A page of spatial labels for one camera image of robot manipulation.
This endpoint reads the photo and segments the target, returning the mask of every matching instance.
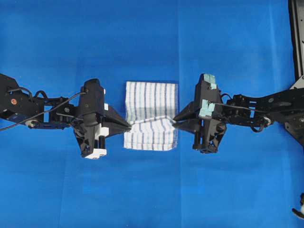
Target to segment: white object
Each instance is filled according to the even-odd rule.
[[[304,76],[300,77],[291,87],[290,89],[301,89],[304,88]]]
[[[106,155],[106,149],[94,149],[93,153],[90,155],[86,156],[85,158],[88,159],[98,159],[100,156],[105,156]]]
[[[177,145],[172,126],[178,113],[178,85],[127,82],[126,113],[131,131],[124,133],[124,148],[168,151]]]
[[[109,128],[103,127],[101,123],[97,126],[97,130],[95,132],[95,140],[98,140],[100,136],[107,137],[109,135]],[[88,159],[99,159],[101,156],[106,155],[106,149],[95,149],[93,150],[93,153],[86,156],[85,158]]]

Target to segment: white towel with blue stripes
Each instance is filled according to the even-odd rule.
[[[178,113],[177,84],[127,82],[125,106],[132,129],[124,133],[124,148],[168,151],[177,146],[172,126]]]

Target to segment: black cable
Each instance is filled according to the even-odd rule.
[[[24,123],[24,122],[26,122],[26,121],[28,121],[28,120],[32,120],[33,118],[36,118],[37,116],[40,116],[40,115],[43,115],[43,114],[46,114],[46,113],[50,113],[50,112],[52,112],[52,111],[58,109],[59,107],[63,106],[64,104],[68,103],[70,100],[74,99],[74,98],[77,97],[78,95],[82,95],[82,94],[86,94],[86,93],[84,93],[84,92],[79,92],[79,93],[77,93],[77,94],[71,96],[69,99],[67,99],[66,101],[62,102],[61,104],[57,105],[56,107],[54,107],[54,108],[52,108],[52,109],[50,109],[50,110],[41,112],[41,113],[39,113],[39,114],[37,114],[37,115],[34,115],[34,116],[32,116],[32,117],[30,117],[30,118],[28,118],[28,119],[22,120],[22,121],[20,121],[20,122],[18,122],[18,123],[15,123],[15,124],[11,125],[11,126],[2,128],[2,129],[0,129],[0,132],[5,131],[5,130],[10,129],[10,128],[13,128],[13,127],[16,127],[16,126],[18,126],[19,124],[22,124],[22,123]]]
[[[223,96],[228,96],[228,97],[232,100],[232,98],[231,98],[231,96],[230,96],[229,94],[222,94],[222,95],[220,96],[220,98],[222,98]]]
[[[19,91],[19,90],[27,91],[27,92],[28,92],[28,96],[29,96],[31,102],[33,102],[33,94],[32,94],[27,88],[18,87],[18,88],[16,88],[16,89],[9,89],[9,90],[8,90],[8,93],[10,93],[10,92],[15,92],[15,91]]]
[[[230,107],[230,108],[241,108],[241,109],[246,109],[246,110],[255,111],[255,112],[258,112],[258,113],[270,113],[270,112],[266,112],[266,111],[261,111],[261,110],[253,109],[253,108],[246,108],[246,107],[241,107],[241,106],[234,106],[234,105],[221,104],[221,103],[214,103],[214,102],[211,102],[211,103],[216,104],[216,105],[221,105],[221,106]]]
[[[41,94],[45,99],[48,98],[46,92],[44,92],[43,90],[37,91],[34,97],[38,97],[39,94]]]
[[[61,114],[61,113],[56,113],[56,114],[57,115],[61,115],[61,116],[65,116],[65,117],[71,117],[71,118],[73,118],[75,120],[81,120],[81,121],[83,121],[83,119],[79,119],[79,118],[77,118],[77,117],[75,117],[73,115],[67,115],[67,114]]]
[[[262,124],[258,130],[257,130],[256,128],[254,128],[253,126],[250,126],[250,128],[251,128],[251,130],[252,130],[253,132],[259,133],[259,132],[261,132],[261,131],[265,128],[265,125]]]

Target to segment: cable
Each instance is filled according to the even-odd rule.
[[[232,98],[231,98],[231,96],[230,96],[229,94],[222,94],[222,95],[220,96],[220,98],[222,98],[222,97],[224,97],[224,96],[228,96],[228,97],[232,100]]]
[[[61,113],[56,113],[56,114],[57,115],[61,115],[61,116],[65,116],[65,117],[71,117],[71,118],[73,118],[75,120],[81,120],[81,121],[83,121],[83,119],[79,119],[77,117],[74,117],[73,115],[67,115],[67,114],[61,114]]]
[[[48,98],[46,92],[44,92],[43,90],[37,91],[34,97],[38,97],[39,94],[41,94],[45,99]]]
[[[246,108],[246,107],[241,107],[241,106],[233,106],[233,105],[221,104],[221,103],[214,103],[214,102],[211,102],[211,103],[216,104],[216,105],[221,105],[221,106],[230,107],[230,108],[241,108],[241,109],[246,109],[246,110],[255,111],[255,112],[258,112],[258,113],[270,113],[270,112],[266,112],[266,111],[261,111],[261,110],[253,109],[253,108]]]
[[[15,91],[19,91],[19,90],[27,91],[27,92],[28,92],[28,96],[29,96],[31,102],[33,102],[33,94],[32,94],[27,88],[18,87],[18,88],[16,88],[16,89],[10,89],[10,90],[8,90],[8,93],[10,93],[10,92],[15,92]]]
[[[64,104],[68,103],[70,100],[74,99],[75,97],[77,97],[77,96],[79,96],[79,95],[82,95],[82,94],[86,94],[86,93],[84,93],[84,92],[79,92],[79,93],[77,93],[77,94],[71,96],[69,99],[67,99],[66,101],[62,102],[61,104],[57,105],[56,107],[54,107],[54,108],[52,108],[52,109],[50,109],[50,110],[41,112],[41,113],[39,113],[39,114],[37,114],[37,115],[34,115],[34,116],[32,116],[32,117],[30,117],[30,118],[28,118],[28,119],[22,120],[22,121],[20,121],[20,122],[18,122],[18,123],[15,123],[15,124],[11,125],[11,126],[2,128],[2,129],[0,129],[0,132],[5,131],[5,130],[10,129],[10,128],[13,128],[13,127],[16,127],[16,126],[18,126],[19,124],[22,124],[22,123],[24,123],[24,122],[26,122],[26,121],[28,121],[28,120],[32,120],[33,118],[36,118],[37,116],[40,116],[40,115],[43,115],[43,114],[46,114],[46,113],[50,113],[50,112],[52,112],[52,111],[58,109],[59,107],[63,106]]]

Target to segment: white plastic part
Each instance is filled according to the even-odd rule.
[[[300,77],[291,87],[290,89],[301,89],[304,88],[304,76]]]
[[[100,136],[107,137],[109,135],[109,128],[102,127],[101,123],[97,126],[97,131],[95,133],[95,140],[98,140]]]
[[[106,155],[106,149],[94,149],[93,153],[86,156],[87,159],[99,159],[99,157]]]

